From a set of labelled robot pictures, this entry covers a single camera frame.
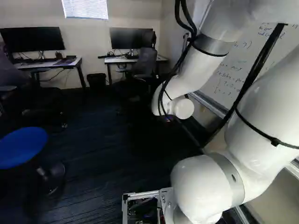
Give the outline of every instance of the white desk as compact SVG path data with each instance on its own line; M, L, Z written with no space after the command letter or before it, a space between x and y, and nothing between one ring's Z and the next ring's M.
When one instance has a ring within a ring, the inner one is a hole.
M78 67L82 63L82 57L77 57L76 60L70 64L67 65L55 65L57 62L60 60L54 61L54 62L43 62L41 64L23 64L23 63L18 63L14 64L14 66L17 69L24 70L24 69L36 69L36 68L63 68L63 67Z
M73 69L73 68L76 68L78 71L78 74L79 74L79 79L80 79L80 82L81 82L81 85L83 88L83 92L86 95L86 83L85 83L84 76L83 76L82 69L81 69L82 57L78 56L74 62L67 64L67 65L55 65L59 61L60 60L57 60L54 62L43 62L43 63L39 63L39 64L18 63L18 64L14 64L14 66L20 70L33 70L33 69L41 69L41 68L50 68L50 69L57 69L57 68Z
M121 57L109 57L105 58L104 62L107 65L107 72L108 72L108 78L109 78L109 84L112 85L112 78L111 78L111 70L110 65L111 64L134 64L138 61L138 59L127 59L124 56ZM168 62L168 59L158 55L157 56L157 63L165 63Z

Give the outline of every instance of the trash can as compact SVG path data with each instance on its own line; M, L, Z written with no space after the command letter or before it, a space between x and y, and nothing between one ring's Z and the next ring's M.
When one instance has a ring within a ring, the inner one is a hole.
M92 92L103 92L106 89L105 73L88 74L87 81Z

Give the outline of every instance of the floor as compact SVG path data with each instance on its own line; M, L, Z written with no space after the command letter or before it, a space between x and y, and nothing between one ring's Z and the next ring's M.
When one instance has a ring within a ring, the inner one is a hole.
M120 224L123 193L169 187L172 167L198 153L179 125L136 103L105 94L82 105L80 92L65 94L68 128L50 134L44 149L46 160L65 164L64 188L28 200L17 181L0 200L1 224Z

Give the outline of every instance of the window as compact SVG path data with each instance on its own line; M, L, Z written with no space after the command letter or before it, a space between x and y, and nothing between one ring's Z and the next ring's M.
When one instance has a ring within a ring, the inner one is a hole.
M62 0L66 18L108 20L107 0Z

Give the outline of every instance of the black monitor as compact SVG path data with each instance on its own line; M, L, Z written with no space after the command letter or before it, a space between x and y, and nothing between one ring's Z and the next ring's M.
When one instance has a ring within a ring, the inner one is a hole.
M112 49L140 49L152 44L153 29L110 28Z
M10 53L65 49L59 27L3 28L0 33Z

